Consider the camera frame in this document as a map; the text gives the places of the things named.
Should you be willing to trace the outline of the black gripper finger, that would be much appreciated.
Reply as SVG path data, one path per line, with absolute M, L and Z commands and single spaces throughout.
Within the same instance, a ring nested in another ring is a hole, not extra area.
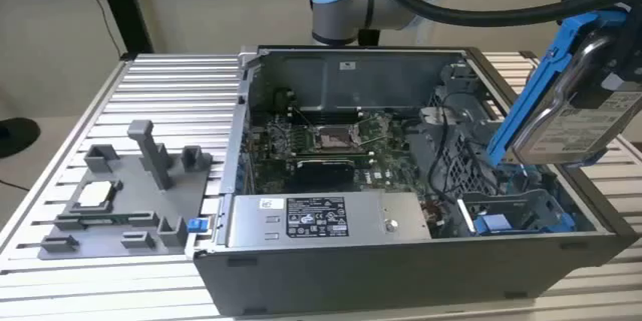
M 610 73 L 617 70 L 621 61 L 615 56 L 615 40 L 594 39 L 582 48 L 577 70 L 577 82 L 573 86 L 570 104 L 578 109 L 597 109 L 618 88 L 602 83 Z

